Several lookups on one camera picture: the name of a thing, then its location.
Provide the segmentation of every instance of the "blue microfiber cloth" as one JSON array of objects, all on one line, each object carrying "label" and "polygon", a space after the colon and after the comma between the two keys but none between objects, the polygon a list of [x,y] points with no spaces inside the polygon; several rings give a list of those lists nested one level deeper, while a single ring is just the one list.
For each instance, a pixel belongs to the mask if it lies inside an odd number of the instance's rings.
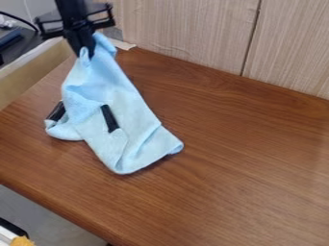
[{"label": "blue microfiber cloth", "polygon": [[183,143],[164,128],[114,60],[116,49],[102,34],[93,35],[62,85],[64,115],[46,119],[46,133],[64,140],[84,140],[113,172],[129,174]]}]

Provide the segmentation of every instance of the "yellow object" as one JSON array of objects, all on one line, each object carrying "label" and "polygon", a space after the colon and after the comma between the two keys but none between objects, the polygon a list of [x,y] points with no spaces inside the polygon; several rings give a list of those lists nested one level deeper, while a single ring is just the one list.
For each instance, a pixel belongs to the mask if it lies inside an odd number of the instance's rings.
[{"label": "yellow object", "polygon": [[35,246],[35,243],[30,241],[26,236],[19,236],[13,239],[11,246]]}]

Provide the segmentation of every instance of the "tabletop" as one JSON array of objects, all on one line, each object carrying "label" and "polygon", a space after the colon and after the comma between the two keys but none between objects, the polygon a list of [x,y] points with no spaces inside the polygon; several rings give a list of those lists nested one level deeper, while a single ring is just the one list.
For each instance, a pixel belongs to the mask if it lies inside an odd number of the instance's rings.
[{"label": "tabletop", "polygon": [[119,176],[48,136],[70,58],[0,112],[0,182],[113,245],[329,244],[329,102],[139,48],[123,70],[182,153]]}]

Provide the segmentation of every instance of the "floor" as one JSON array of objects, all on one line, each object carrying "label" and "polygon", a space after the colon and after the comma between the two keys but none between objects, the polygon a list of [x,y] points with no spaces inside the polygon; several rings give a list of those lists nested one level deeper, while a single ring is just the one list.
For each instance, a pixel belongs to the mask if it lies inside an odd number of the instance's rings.
[{"label": "floor", "polygon": [[27,231],[37,246],[105,246],[106,242],[0,185],[0,217]]}]

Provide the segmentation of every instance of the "light wood paneling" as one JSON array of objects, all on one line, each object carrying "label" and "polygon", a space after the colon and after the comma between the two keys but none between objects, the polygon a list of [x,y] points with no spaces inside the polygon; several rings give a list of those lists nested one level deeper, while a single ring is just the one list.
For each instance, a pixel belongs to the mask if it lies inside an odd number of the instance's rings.
[{"label": "light wood paneling", "polygon": [[114,0],[124,39],[240,74],[259,0]]},{"label": "light wood paneling", "polygon": [[264,0],[243,75],[328,99],[328,27],[328,0]]}]

